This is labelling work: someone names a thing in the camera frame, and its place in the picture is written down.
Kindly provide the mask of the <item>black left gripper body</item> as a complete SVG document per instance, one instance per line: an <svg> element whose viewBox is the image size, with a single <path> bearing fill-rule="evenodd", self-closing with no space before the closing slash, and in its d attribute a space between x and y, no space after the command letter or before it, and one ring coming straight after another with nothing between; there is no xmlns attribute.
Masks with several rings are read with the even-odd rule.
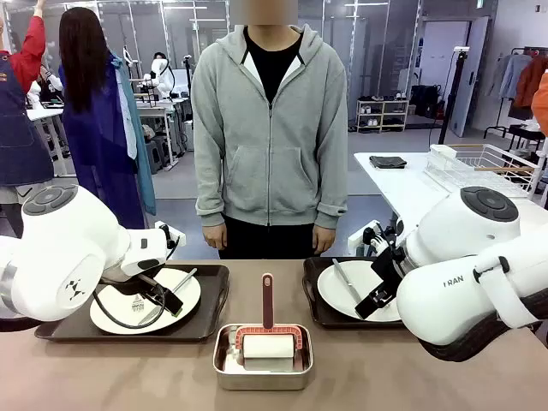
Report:
<svg viewBox="0 0 548 411"><path fill-rule="evenodd" d="M149 301L166 300L166 295L169 293L169 290L165 288L161 283L144 274L139 274L137 278L142 283L140 293L145 298L147 298Z"/></svg>

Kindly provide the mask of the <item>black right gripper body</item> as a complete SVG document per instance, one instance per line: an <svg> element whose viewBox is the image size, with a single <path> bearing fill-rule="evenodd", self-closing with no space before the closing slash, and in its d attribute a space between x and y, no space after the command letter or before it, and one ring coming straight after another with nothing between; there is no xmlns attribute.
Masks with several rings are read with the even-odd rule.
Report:
<svg viewBox="0 0 548 411"><path fill-rule="evenodd" d="M405 271L402 268L405 254L401 247L387 247L382 252L377 252L372 269L382 279L382 283L390 292L396 292Z"/></svg>

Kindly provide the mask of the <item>person's left hand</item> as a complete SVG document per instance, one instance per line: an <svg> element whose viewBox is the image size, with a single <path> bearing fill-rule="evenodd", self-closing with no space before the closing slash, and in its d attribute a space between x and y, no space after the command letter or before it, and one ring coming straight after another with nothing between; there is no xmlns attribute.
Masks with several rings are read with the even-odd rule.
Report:
<svg viewBox="0 0 548 411"><path fill-rule="evenodd" d="M313 227L313 250L320 255L329 250L336 239L336 231L315 225Z"/></svg>

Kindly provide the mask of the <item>person's right hand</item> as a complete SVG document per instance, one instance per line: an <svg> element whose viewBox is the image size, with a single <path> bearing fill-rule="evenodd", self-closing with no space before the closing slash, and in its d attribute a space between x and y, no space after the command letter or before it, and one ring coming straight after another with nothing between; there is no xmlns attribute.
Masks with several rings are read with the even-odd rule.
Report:
<svg viewBox="0 0 548 411"><path fill-rule="evenodd" d="M224 223L216 226L204 226L202 233L205 242L218 251L224 250L227 247L227 228Z"/></svg>

